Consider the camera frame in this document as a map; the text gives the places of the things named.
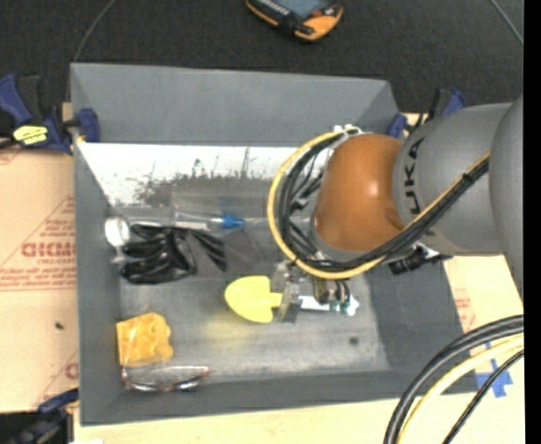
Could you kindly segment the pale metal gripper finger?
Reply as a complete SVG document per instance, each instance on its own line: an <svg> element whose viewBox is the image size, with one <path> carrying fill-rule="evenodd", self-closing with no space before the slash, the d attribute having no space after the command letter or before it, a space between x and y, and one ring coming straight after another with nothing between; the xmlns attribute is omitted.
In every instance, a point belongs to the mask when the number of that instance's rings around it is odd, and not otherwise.
<svg viewBox="0 0 541 444"><path fill-rule="evenodd" d="M282 294L298 294L301 285L301 270L290 261L276 265L272 275L272 291Z"/></svg>
<svg viewBox="0 0 541 444"><path fill-rule="evenodd" d="M298 295L284 295L277 309L277 320L280 323L295 323L300 309L301 301Z"/></svg>

